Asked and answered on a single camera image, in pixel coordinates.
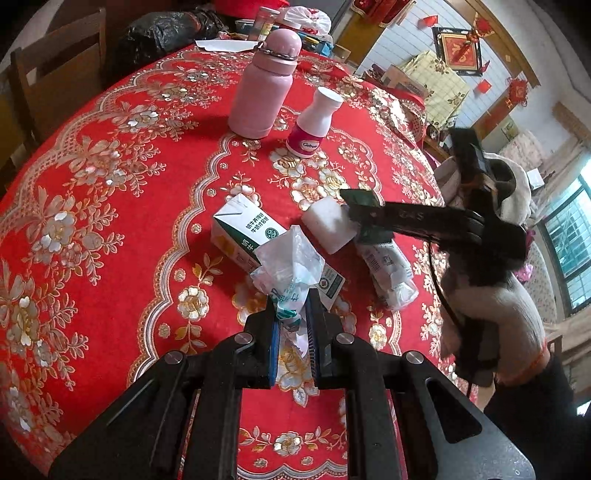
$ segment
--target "white foam block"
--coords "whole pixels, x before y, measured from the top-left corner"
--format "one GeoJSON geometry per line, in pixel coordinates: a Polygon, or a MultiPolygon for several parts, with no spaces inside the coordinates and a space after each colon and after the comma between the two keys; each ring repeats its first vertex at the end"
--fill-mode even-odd
{"type": "Polygon", "coordinates": [[[346,207],[341,207],[332,197],[314,202],[301,219],[330,255],[337,253],[359,232],[359,226],[349,219],[346,207]]]}

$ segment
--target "black cable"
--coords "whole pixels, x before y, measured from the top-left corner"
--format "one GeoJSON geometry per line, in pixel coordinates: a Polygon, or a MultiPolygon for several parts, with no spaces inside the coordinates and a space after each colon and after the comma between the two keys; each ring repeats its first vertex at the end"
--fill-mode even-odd
{"type": "MultiPolygon", "coordinates": [[[[441,291],[441,287],[439,286],[439,282],[437,281],[437,276],[435,275],[435,267],[433,267],[433,244],[431,242],[429,242],[428,245],[429,245],[429,268],[431,270],[431,279],[433,281],[433,287],[435,288],[435,292],[437,293],[437,296],[439,297],[439,300],[441,301],[441,305],[446,310],[447,314],[449,315],[449,318],[451,318],[452,322],[456,325],[456,328],[457,328],[458,332],[460,332],[460,337],[461,337],[461,331],[463,329],[462,324],[457,319],[455,312],[449,306],[447,299],[445,298],[445,296],[443,295],[443,292],[441,291]]],[[[473,385],[473,378],[468,381],[468,390],[466,391],[467,398],[470,398],[470,393],[472,392],[472,385],[473,385]]]]}

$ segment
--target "round table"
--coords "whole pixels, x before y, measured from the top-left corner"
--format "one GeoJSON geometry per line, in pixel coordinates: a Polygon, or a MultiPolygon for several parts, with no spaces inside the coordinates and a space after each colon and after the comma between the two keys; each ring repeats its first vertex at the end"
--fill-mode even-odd
{"type": "MultiPolygon", "coordinates": [[[[265,306],[210,241],[228,199],[242,193],[286,228],[348,187],[442,205],[414,143],[421,112],[331,60],[301,57],[268,138],[231,133],[251,58],[188,47],[134,73],[56,132],[2,199],[1,415],[42,472],[161,355],[211,349],[265,306]],[[321,85],[345,104],[322,150],[294,158],[285,138],[321,85]]],[[[393,313],[377,303],[353,245],[328,255],[311,240],[347,279],[333,307],[346,331],[394,355],[419,350],[449,374],[423,242],[397,236],[420,295],[393,313]]],[[[445,260],[435,262],[440,275],[445,260]]],[[[346,452],[343,391],[319,392],[307,357],[283,341],[277,386],[243,394],[240,476],[343,476],[346,452]]]]}

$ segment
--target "pink water bottle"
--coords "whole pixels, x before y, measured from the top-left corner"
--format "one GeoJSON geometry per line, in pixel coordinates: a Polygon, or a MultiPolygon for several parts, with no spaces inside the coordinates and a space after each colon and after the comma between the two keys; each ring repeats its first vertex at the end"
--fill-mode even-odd
{"type": "Polygon", "coordinates": [[[301,40],[296,32],[280,28],[260,43],[244,70],[228,125],[245,138],[266,137],[293,83],[301,40]]]}

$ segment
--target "bottle lid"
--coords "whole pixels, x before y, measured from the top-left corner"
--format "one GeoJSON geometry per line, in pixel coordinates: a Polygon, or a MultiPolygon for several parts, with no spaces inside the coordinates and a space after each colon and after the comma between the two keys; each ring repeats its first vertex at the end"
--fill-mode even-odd
{"type": "Polygon", "coordinates": [[[265,12],[267,14],[272,14],[272,15],[279,15],[281,12],[279,12],[279,10],[273,10],[272,8],[268,8],[268,7],[260,7],[259,12],[265,12]]]}
{"type": "Polygon", "coordinates": [[[329,105],[334,106],[335,108],[340,108],[340,106],[345,101],[343,97],[341,97],[338,93],[334,90],[331,90],[326,87],[318,87],[316,93],[314,94],[315,98],[319,98],[323,101],[323,103],[327,103],[329,105]]]}

